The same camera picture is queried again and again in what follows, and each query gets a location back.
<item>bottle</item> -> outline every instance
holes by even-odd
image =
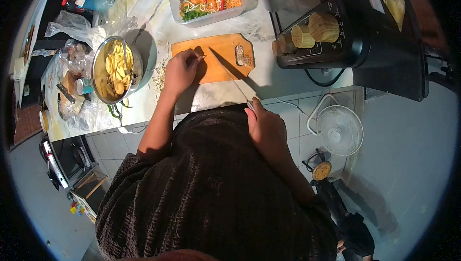
[[[78,14],[78,13],[83,13],[84,11],[86,11],[85,8],[76,5],[75,1],[77,0],[62,0],[61,5],[65,6],[66,10],[71,13]]]

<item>metal pot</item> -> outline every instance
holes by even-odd
[[[112,41],[123,40],[120,36],[111,36],[104,40],[104,42],[99,46],[96,51],[95,57],[93,58],[93,64],[91,66],[91,85],[95,89],[95,94],[102,102],[107,105],[117,104],[122,101],[124,98],[133,94],[137,89],[142,80],[142,59],[139,51],[136,47],[125,40],[126,44],[130,47],[131,53],[133,54],[133,76],[131,79],[131,84],[128,87],[128,90],[118,98],[108,96],[104,98],[100,93],[100,87],[96,84],[100,84],[101,79],[106,79],[109,76],[109,73],[106,71],[106,57],[109,53],[112,53]]]

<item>knife handle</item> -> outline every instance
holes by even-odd
[[[253,107],[253,101],[248,101],[247,100],[247,106],[248,106],[248,108],[250,108],[251,111],[253,111],[253,112],[255,111],[255,109]]]

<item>tile floor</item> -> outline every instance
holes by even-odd
[[[354,98],[357,90],[358,89],[351,86],[331,89],[331,93],[335,98],[337,98],[338,104],[354,109]],[[280,100],[298,105],[306,114],[309,115],[312,113],[322,96],[329,92],[330,90],[326,89],[323,91],[284,96],[280,97]],[[287,139],[291,156],[301,172],[303,172],[304,176],[306,176],[309,181],[312,180],[311,173],[307,171],[307,168],[302,164],[302,161],[308,159],[309,156],[314,153],[316,148],[322,149],[322,145],[319,138],[308,131],[306,127],[308,118],[296,107],[282,103],[275,98],[262,100],[261,103],[264,108],[280,114],[280,117],[284,119],[285,125],[287,126]],[[330,104],[326,101],[325,104],[318,110],[317,114],[328,105]],[[175,116],[173,127],[176,126],[186,115],[187,114],[181,114]],[[311,121],[312,128],[315,128],[316,116],[314,116]],[[130,126],[128,130],[132,129],[133,131],[141,131],[145,126],[147,126],[147,124],[148,122],[134,124]],[[143,132],[144,131],[139,134],[122,134],[118,131],[118,129],[114,128],[104,132],[91,133],[85,136],[88,140],[93,156],[99,163],[100,171],[107,175],[109,182],[112,181],[118,167],[125,158],[125,155],[128,153],[136,153]],[[331,161],[332,165],[330,175],[333,175],[334,177],[341,177],[346,157],[333,155],[329,156],[328,160]]]

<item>power cord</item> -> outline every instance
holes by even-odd
[[[306,122],[306,127],[307,127],[308,130],[310,130],[310,129],[309,129],[309,124],[308,124],[308,122],[309,122],[309,115],[306,114],[306,113],[304,113],[304,111],[301,110],[301,108],[299,108],[298,105],[293,104],[293,103],[290,103],[290,102],[282,101],[282,100],[280,100],[280,99],[277,98],[277,97],[276,97],[275,99],[279,100],[279,101],[282,102],[282,103],[289,104],[289,105],[291,105],[291,106],[294,106],[294,107],[298,108],[298,110],[299,110],[301,113],[303,113],[304,116],[306,116],[306,117],[308,118],[308,120],[307,120],[307,122]]]
[[[128,134],[139,134],[139,133],[141,133],[142,131],[146,130],[146,128],[147,128],[147,126],[144,126],[144,128],[143,128],[141,131],[139,131],[139,132],[133,132],[133,131],[131,130],[131,131],[128,131]]]
[[[344,73],[344,70],[345,68],[343,68],[341,70],[341,72],[331,81],[329,82],[326,82],[326,83],[320,83],[316,80],[314,80],[314,78],[312,78],[311,74],[308,72],[308,69],[304,69],[304,71],[306,72],[306,74],[308,75],[309,79],[317,86],[320,86],[320,87],[330,87],[331,85],[335,84],[336,81],[339,79],[339,77],[341,77],[341,75]]]

